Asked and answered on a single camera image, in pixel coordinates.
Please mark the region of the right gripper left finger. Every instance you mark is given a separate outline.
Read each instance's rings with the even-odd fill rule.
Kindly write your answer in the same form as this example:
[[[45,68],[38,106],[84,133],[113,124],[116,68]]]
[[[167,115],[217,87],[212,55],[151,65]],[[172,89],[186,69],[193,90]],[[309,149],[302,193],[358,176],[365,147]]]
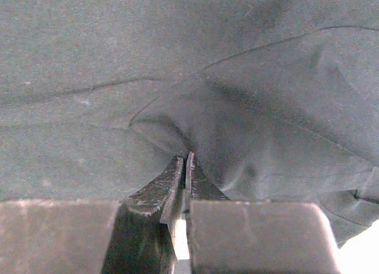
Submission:
[[[125,200],[129,212],[171,224],[181,213],[184,159],[175,156],[154,180]]]

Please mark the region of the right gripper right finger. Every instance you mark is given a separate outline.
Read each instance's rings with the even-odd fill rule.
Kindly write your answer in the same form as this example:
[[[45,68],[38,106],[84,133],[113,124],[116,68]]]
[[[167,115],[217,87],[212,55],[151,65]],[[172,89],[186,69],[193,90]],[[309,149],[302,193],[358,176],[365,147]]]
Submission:
[[[190,200],[229,200],[215,184],[208,180],[193,152],[189,152],[185,170],[185,212],[190,211]]]

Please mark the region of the black t-shirt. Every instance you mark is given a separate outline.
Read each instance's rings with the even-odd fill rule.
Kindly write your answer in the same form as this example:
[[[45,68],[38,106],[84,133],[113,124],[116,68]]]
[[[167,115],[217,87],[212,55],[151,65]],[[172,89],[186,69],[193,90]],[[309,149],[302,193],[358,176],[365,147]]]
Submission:
[[[121,199],[189,152],[370,227],[378,0],[1,0],[1,198]]]

